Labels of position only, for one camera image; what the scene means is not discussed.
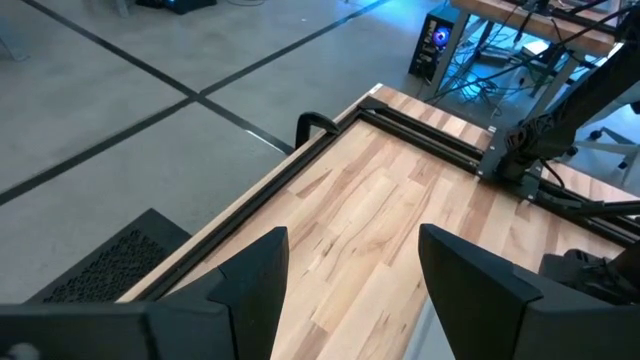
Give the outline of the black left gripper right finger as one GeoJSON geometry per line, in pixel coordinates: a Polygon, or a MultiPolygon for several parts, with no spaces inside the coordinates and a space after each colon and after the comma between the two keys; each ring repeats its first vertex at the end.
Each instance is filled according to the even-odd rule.
{"type": "Polygon", "coordinates": [[[515,265],[434,224],[419,227],[428,294],[456,360],[513,360],[529,303],[543,297],[515,265]]]}

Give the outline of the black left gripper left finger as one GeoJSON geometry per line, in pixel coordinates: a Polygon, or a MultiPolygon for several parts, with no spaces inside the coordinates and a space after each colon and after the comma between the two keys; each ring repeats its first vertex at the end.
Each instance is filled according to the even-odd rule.
{"type": "Polygon", "coordinates": [[[288,231],[275,227],[148,317],[152,360],[269,360],[286,294],[288,231]]]}

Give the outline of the white paper sheet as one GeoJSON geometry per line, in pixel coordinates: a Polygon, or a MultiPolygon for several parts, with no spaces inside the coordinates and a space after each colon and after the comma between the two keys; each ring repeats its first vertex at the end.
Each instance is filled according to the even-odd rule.
{"type": "Polygon", "coordinates": [[[455,360],[430,298],[418,317],[403,360],[455,360]]]}

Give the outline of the grey office chair base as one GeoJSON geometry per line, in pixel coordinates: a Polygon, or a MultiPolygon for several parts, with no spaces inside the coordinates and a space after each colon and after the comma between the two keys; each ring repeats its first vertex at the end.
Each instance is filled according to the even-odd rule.
{"type": "Polygon", "coordinates": [[[622,155],[623,159],[617,165],[620,170],[630,170],[634,165],[640,164],[640,143],[608,127],[592,131],[586,140],[576,140],[567,153],[574,156],[581,148],[622,155]]]}

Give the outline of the black perforated vent grille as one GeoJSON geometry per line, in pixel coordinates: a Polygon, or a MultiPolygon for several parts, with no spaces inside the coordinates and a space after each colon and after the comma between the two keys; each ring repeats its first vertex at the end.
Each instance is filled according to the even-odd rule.
{"type": "Polygon", "coordinates": [[[190,238],[189,232],[150,208],[28,301],[113,302],[190,238]]]}

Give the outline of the black curved clamp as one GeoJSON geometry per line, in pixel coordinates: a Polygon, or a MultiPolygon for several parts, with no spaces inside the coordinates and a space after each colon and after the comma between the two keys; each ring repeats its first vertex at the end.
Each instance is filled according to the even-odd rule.
{"type": "Polygon", "coordinates": [[[320,128],[332,135],[337,135],[340,133],[338,125],[332,119],[318,112],[304,112],[298,117],[297,120],[295,149],[299,149],[309,140],[312,127],[320,128]]]}

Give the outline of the wooden workbench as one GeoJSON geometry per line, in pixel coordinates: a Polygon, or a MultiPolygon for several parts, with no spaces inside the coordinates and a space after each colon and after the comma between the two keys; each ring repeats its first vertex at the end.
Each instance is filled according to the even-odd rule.
{"type": "Polygon", "coordinates": [[[442,84],[447,70],[470,16],[490,23],[516,28],[541,39],[565,45],[577,55],[605,56],[614,48],[617,39],[609,26],[613,19],[622,16],[622,0],[615,0],[616,8],[597,20],[590,17],[577,20],[562,9],[551,10],[547,15],[536,13],[533,8],[517,0],[449,0],[458,10],[448,45],[437,65],[424,101],[436,105],[450,89],[442,84]]]}

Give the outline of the black computer tower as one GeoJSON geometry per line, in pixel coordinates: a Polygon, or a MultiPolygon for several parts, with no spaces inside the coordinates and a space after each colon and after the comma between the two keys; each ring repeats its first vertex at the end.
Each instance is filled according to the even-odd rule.
{"type": "Polygon", "coordinates": [[[449,43],[459,10],[441,4],[427,13],[409,65],[408,73],[430,82],[449,43]]]}

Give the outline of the black aluminium table frame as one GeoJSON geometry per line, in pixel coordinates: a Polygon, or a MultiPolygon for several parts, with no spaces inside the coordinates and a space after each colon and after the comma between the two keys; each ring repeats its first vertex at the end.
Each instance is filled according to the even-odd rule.
{"type": "Polygon", "coordinates": [[[555,174],[555,169],[545,167],[539,162],[529,169],[530,176],[525,179],[526,190],[511,192],[506,186],[491,180],[485,174],[488,167],[483,166],[481,162],[486,153],[495,155],[499,152],[498,140],[502,136],[500,132],[496,132],[493,135],[489,148],[479,149],[458,137],[402,113],[371,96],[365,96],[333,121],[340,129],[339,134],[332,135],[320,128],[312,127],[311,136],[303,146],[295,149],[291,156],[232,203],[224,213],[212,220],[205,228],[131,287],[122,296],[122,301],[157,299],[165,294],[285,185],[360,121],[364,121],[386,134],[426,151],[470,174],[477,175],[484,181],[494,183],[501,190],[533,204],[535,204],[533,195],[536,193],[534,186],[540,180],[544,179],[556,184],[549,179],[551,175],[555,174]]]}

